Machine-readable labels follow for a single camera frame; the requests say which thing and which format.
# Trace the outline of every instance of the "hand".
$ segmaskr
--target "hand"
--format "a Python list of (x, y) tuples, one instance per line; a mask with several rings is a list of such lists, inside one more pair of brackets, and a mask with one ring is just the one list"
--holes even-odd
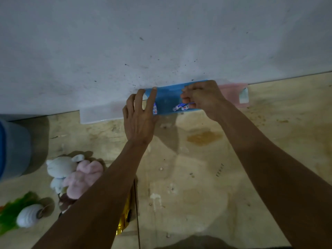
[(220, 105), (226, 101), (214, 80), (197, 82), (182, 89), (182, 103), (189, 104), (189, 108), (203, 109), (210, 119), (216, 121)]
[(127, 139), (138, 145), (148, 145), (152, 141), (154, 127), (158, 119), (152, 114), (157, 88), (152, 89), (145, 110), (142, 109), (144, 93), (144, 89), (139, 89), (137, 94), (129, 96), (127, 104), (122, 109)]

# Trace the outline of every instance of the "white yarn ball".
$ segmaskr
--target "white yarn ball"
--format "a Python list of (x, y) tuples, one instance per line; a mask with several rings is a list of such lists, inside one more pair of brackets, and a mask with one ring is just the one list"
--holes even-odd
[(35, 204), (25, 207), (17, 216), (16, 223), (19, 227), (28, 228), (38, 222), (38, 214), (44, 206)]

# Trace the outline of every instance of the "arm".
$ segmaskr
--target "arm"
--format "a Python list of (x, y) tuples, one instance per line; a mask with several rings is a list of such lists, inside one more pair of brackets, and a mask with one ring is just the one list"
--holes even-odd
[(152, 109), (157, 90), (152, 90), (146, 110), (142, 109), (143, 94), (143, 89), (132, 94), (123, 108), (128, 142), (121, 154), (33, 249), (110, 249), (139, 162), (153, 137), (156, 117)]
[(332, 186), (273, 144), (227, 101), (215, 81), (189, 85), (183, 103), (224, 130), (252, 184), (294, 248), (332, 245)]

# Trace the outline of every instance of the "forearm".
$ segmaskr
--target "forearm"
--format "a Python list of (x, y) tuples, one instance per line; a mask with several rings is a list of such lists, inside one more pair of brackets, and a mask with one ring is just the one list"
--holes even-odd
[(220, 107), (219, 124), (290, 243), (326, 247), (332, 236), (332, 187), (274, 145), (232, 104)]
[(146, 145), (127, 142), (102, 177), (54, 223), (33, 249), (109, 249), (145, 150)]

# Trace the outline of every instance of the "wooden floor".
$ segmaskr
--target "wooden floor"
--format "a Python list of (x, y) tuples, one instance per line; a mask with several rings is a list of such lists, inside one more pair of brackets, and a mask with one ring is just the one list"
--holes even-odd
[[(249, 86), (251, 106), (242, 111), (276, 145), (332, 184), (331, 94), (332, 73), (254, 84)], [(46, 158), (83, 152), (110, 166), (126, 142), (123, 120), (81, 125), (78, 112), (18, 123), (32, 134), (33, 159), (26, 175), (0, 184), (0, 205), (29, 190), (57, 203)], [(137, 177), (141, 248), (289, 244), (221, 127), (202, 111), (160, 119)], [(59, 213), (56, 206), (34, 227), (6, 233), (1, 248), (32, 247)], [(112, 248), (138, 247), (135, 219)]]

